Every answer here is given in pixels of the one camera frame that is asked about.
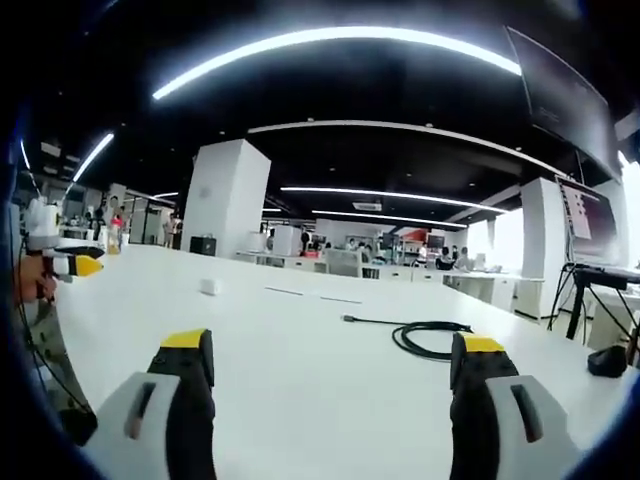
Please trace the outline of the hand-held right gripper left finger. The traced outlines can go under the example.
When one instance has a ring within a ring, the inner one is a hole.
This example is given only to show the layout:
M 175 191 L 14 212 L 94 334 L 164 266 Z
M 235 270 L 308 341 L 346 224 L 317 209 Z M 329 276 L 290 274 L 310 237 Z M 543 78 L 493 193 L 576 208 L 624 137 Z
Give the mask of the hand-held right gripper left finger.
M 108 479 L 214 479 L 212 333 L 170 335 L 102 404 L 82 447 Z

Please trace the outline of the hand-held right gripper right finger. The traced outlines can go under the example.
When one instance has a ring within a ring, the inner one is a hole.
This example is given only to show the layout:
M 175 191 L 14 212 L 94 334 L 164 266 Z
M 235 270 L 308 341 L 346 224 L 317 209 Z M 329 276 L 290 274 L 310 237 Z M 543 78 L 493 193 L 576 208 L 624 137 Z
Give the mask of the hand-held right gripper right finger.
M 563 479 L 581 458 L 563 407 L 497 341 L 456 333 L 450 388 L 452 479 Z

